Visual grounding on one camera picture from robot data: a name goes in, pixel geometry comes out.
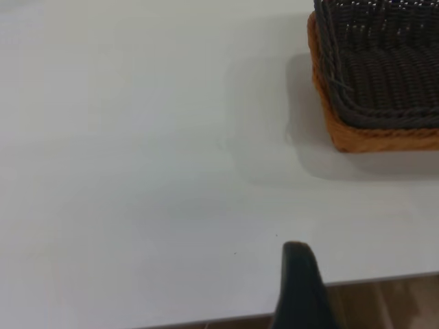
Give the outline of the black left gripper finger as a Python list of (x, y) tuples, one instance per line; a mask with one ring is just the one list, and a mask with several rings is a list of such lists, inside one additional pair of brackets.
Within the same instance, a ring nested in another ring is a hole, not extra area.
[(306, 243), (283, 245), (281, 289), (272, 327), (338, 327), (316, 257)]

